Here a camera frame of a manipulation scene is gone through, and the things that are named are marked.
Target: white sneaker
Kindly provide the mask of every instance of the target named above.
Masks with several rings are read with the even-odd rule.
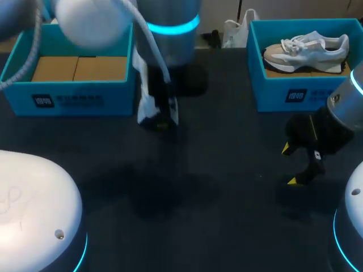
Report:
[[[293,73],[303,66],[327,73],[341,73],[341,64],[348,52],[347,35],[328,38],[314,31],[267,47],[263,57],[265,62],[286,73]]]

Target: shoelace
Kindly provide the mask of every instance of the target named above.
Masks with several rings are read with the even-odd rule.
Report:
[[[291,53],[291,52],[297,52],[301,49],[305,49],[305,44],[301,41],[298,41],[298,38],[300,38],[302,35],[293,37],[291,40],[286,39],[286,40],[281,40],[281,46],[282,49],[286,52],[286,53]]]

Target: cardboard box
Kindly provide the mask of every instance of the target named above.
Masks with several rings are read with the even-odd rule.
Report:
[[[0,42],[0,53],[10,53],[16,43],[18,36],[14,36],[6,41]]]
[[[124,80],[127,57],[80,57],[74,81]]]
[[[32,82],[73,81],[78,57],[40,57]]]
[[[259,112],[315,111],[326,104],[330,94],[347,78],[348,69],[340,75],[313,72],[284,77],[266,71],[261,56],[266,47],[312,31],[325,37],[347,34],[350,44],[347,67],[353,70],[363,61],[363,28],[356,19],[253,21],[247,41],[248,70]]]
[[[136,71],[130,61],[134,47],[132,33],[131,25],[114,46],[89,50],[70,42],[58,24],[43,24],[41,57],[19,82],[4,90],[14,113],[17,116],[131,116],[136,83]],[[11,78],[24,65],[33,34],[33,29],[20,34],[0,81]],[[78,58],[92,56],[100,57],[93,58],[96,65],[91,66],[95,70],[89,80],[72,81]]]

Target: printed logo on box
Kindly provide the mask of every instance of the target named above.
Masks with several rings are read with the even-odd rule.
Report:
[[[290,89],[286,97],[286,103],[303,102],[306,96],[307,89]]]
[[[32,95],[37,108],[54,108],[54,103],[50,95]]]

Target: screw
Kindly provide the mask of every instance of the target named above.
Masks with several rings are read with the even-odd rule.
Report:
[[[338,95],[335,95],[334,97],[333,97],[333,101],[334,102],[338,102],[339,101],[339,99],[340,99],[340,95],[338,94]]]

